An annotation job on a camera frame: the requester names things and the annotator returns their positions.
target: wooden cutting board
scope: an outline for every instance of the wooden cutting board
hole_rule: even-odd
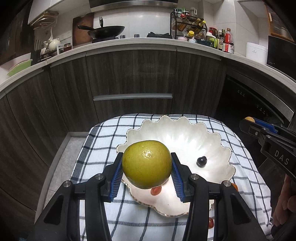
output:
[[[72,38],[73,38],[73,46],[77,46],[79,44],[85,44],[91,42],[93,39],[87,34],[87,30],[78,29],[78,25],[85,25],[89,27],[94,26],[94,13],[88,13],[87,15],[73,18],[73,26],[72,26]]]

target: frying pan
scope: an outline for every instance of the frying pan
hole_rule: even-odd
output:
[[[93,39],[104,39],[104,38],[110,38],[110,37],[116,37],[119,34],[122,33],[124,30],[124,26],[107,26],[103,27],[103,18],[100,17],[99,19],[100,28],[92,28],[84,25],[78,25],[77,28],[82,30],[89,30],[88,35],[92,37]]]

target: white countertop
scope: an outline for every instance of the white countertop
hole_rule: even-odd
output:
[[[27,74],[41,70],[42,67],[52,64],[60,64],[63,62],[70,61],[72,59],[80,58],[87,55],[97,54],[97,53],[104,53],[104,52],[112,52],[112,51],[119,51],[119,50],[133,50],[133,49],[154,49],[154,50],[171,50],[171,51],[180,51],[180,52],[187,52],[187,53],[196,53],[199,55],[209,56],[212,58],[220,58],[225,57],[229,58],[244,64],[247,64],[253,68],[256,68],[271,77],[277,79],[282,84],[286,85],[290,88],[294,93],[296,93],[296,83],[287,77],[286,75],[276,71],[275,69],[260,64],[256,61],[247,59],[242,56],[238,56],[235,54],[229,54],[222,52],[220,50],[207,47],[200,44],[175,40],[175,39],[160,39],[160,38],[128,38],[128,39],[115,39],[115,40],[108,40],[104,42],[94,43],[85,45],[82,47],[78,47],[62,54],[59,54],[55,57],[48,59],[47,61],[40,62],[35,64],[15,75],[8,78],[4,82],[0,83],[0,92],[11,85],[13,82],[18,80],[21,77],[26,76]]]

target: cherry tomato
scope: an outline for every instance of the cherry tomato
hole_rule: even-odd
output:
[[[237,190],[237,191],[239,191],[239,189],[238,189],[238,187],[237,187],[237,185],[235,184],[235,183],[231,183],[233,186],[234,186],[234,188]]]
[[[153,196],[158,195],[160,192],[161,192],[161,186],[151,188],[151,191],[150,191],[151,195],[153,195]]]
[[[214,220],[212,218],[209,218],[209,229],[214,227]]]

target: scalloped bowl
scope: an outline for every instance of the scalloped bowl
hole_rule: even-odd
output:
[[[124,152],[135,142],[145,140],[162,142],[170,152],[176,152],[181,164],[187,165],[192,173],[209,182],[221,183],[230,180],[235,174],[235,168],[229,164],[231,150],[221,145],[220,134],[209,133],[202,122],[191,124],[186,117],[172,120],[166,115],[157,122],[144,120],[138,130],[127,131],[126,142],[117,146],[117,153]],[[201,156],[207,157],[207,164],[202,168],[196,164],[197,158]],[[124,174],[122,182],[137,202],[154,208],[164,216],[179,217],[188,214],[190,203],[182,203],[177,197],[171,176],[156,196],[151,195],[151,189],[140,189],[132,185]],[[212,204],[213,200],[210,200],[209,209]]]

